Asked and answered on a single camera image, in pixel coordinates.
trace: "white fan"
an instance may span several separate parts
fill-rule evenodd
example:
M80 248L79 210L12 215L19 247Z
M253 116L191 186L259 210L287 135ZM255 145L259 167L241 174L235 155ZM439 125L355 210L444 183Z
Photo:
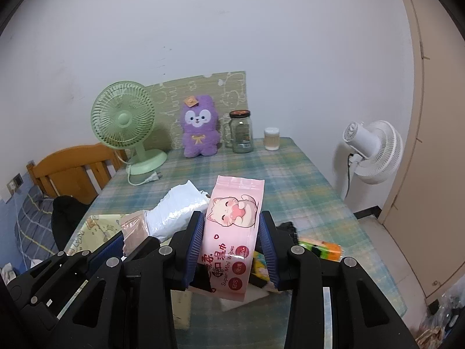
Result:
M400 165L404 144L389 122L378 120L367 126L350 122L343 139L357 153L348 159L349 182L347 191L341 193L342 199L347 196L354 174L363 182L374 185L385 181Z

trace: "glass jar handle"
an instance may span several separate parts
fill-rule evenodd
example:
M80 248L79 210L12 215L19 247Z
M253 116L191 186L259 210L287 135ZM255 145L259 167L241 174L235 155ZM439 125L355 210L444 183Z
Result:
M232 131L233 129L231 128L231 121L232 120L229 120L229 122L227 124L224 124L223 125L223 143L225 144L225 147L226 148L232 148L233 146L233 137L232 137ZM229 132L230 132L230 137L231 139L227 139L227 132L226 132L226 126L229 126Z

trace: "plaid bedding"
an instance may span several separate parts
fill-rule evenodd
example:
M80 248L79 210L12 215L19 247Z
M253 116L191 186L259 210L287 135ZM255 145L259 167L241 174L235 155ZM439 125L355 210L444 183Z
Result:
M44 196L37 185L31 187L18 211L15 225L16 244L26 269L32 259L45 260L58 253L52 235L53 199Z
M364 267L399 315L406 312L399 291L354 215L325 177L290 138L281 138L278 151L267 151L263 140L255 140L256 150L233 154L221 148L215 156L186 159L182 150L168 154L161 166L162 178L142 186L131 186L120 170L97 197L90 214L132 213L154 208L170 188L190 180L199 190L211 192L218 175L264 179L262 210L269 210L276 224L292 221L300 237L340 244L345 256ZM74 237L80 232L83 219ZM282 348L287 329L290 296L271 294L240 308L222 312L219 300L192 295L191 326L177 330L179 348ZM326 298L326 346L331 348L331 309Z

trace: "white lid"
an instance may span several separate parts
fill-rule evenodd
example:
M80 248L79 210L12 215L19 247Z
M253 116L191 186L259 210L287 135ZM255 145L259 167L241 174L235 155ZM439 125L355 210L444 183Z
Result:
M264 130L265 135L279 135L280 134L280 129L277 127L267 127Z

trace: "silver bolt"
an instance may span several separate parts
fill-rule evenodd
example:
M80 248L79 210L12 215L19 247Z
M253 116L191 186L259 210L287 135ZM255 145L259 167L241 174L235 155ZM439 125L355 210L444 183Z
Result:
M110 268L113 268L118 264L119 264L119 258L118 257L110 257L108 260L106 260L106 265L108 267L110 267Z
M294 254L304 254L305 249L300 245L294 245L293 247L291 247L291 252Z
M169 245L164 245L160 247L158 250L158 253L162 254L163 256L166 256L167 254L170 254L173 251L173 248L171 248Z
M357 264L357 260L355 260L355 258L352 258L352 257L346 257L346 258L344 259L344 263L345 263L348 267L353 268L353 267Z

